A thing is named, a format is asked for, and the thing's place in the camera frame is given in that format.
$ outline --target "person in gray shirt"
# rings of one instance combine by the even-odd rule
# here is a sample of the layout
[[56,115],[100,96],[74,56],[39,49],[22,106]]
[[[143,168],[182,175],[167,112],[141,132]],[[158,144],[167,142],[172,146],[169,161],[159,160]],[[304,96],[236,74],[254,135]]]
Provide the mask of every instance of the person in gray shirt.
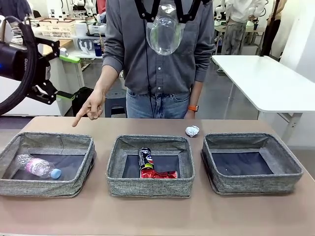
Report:
[[[153,0],[143,2],[151,11]],[[192,0],[182,0],[184,13],[191,4]],[[215,50],[212,1],[199,6],[196,18],[186,23],[179,47],[168,56],[148,45],[146,22],[140,19],[134,0],[107,0],[106,18],[102,73],[73,126],[85,114],[91,120],[101,115],[105,95],[122,70],[129,118],[194,118]]]

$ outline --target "person in white hoodie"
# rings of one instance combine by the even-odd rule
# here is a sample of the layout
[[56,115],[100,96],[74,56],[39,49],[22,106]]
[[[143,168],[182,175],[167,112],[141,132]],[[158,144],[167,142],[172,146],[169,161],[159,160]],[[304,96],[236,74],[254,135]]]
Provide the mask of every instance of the person in white hoodie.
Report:
[[260,16],[267,3],[266,0],[227,0],[227,26],[222,45],[222,55],[237,55],[240,53],[246,24]]

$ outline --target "hand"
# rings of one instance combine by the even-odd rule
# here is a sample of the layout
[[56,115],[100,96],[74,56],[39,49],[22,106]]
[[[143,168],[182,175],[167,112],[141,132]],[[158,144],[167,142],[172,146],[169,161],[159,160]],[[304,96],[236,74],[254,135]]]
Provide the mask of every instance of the hand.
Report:
[[76,127],[80,119],[87,114],[90,120],[95,120],[103,113],[105,103],[105,94],[102,90],[95,88],[87,101],[83,104],[81,110],[77,113],[72,127]]
[[194,111],[192,110],[188,110],[186,112],[186,115],[184,116],[184,119],[195,119],[195,113]]
[[249,19],[250,21],[252,21],[252,20],[255,19],[255,18],[256,18],[256,17],[255,17],[254,15],[250,15],[248,19]]

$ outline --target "plastic bottle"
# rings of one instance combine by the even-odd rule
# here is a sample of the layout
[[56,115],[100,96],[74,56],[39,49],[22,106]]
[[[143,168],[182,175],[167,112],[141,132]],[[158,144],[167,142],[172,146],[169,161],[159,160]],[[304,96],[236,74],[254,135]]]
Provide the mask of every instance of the plastic bottle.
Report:
[[16,162],[21,170],[25,170],[41,178],[59,178],[61,170],[56,169],[53,163],[40,158],[34,158],[29,154],[16,157]]

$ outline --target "black pants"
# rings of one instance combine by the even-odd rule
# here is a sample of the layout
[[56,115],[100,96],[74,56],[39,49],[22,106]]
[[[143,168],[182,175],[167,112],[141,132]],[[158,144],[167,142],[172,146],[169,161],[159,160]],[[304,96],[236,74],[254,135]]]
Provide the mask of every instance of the black pants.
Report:
[[266,47],[266,50],[264,52],[264,56],[269,56],[269,54],[270,54],[271,46],[272,46],[272,43],[274,42],[275,37],[278,33],[280,23],[281,23],[281,20],[275,20],[271,29],[270,29],[270,26],[267,26],[267,28],[266,28],[266,35],[265,35],[264,41],[262,43],[262,48]]

